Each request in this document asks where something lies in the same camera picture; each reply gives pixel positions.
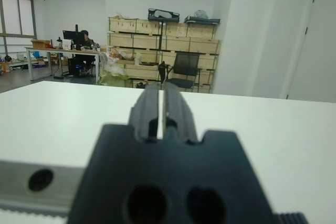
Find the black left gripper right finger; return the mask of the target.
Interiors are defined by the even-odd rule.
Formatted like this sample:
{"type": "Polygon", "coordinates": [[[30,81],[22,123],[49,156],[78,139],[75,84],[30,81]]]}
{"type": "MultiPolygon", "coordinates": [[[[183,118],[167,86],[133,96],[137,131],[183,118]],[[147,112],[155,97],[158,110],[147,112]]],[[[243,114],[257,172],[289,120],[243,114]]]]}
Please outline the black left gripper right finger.
{"type": "Polygon", "coordinates": [[[173,129],[179,142],[197,143],[192,111],[178,87],[170,82],[164,84],[163,126],[164,135],[169,129],[173,129]]]}

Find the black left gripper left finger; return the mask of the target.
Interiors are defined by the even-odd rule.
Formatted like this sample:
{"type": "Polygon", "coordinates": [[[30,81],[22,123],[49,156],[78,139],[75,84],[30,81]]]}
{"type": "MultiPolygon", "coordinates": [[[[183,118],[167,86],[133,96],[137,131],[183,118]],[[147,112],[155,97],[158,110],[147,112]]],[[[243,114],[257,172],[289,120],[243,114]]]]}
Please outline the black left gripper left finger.
{"type": "Polygon", "coordinates": [[[156,84],[145,87],[131,108],[128,124],[134,129],[139,142],[155,142],[159,123],[159,88],[156,84]]]}

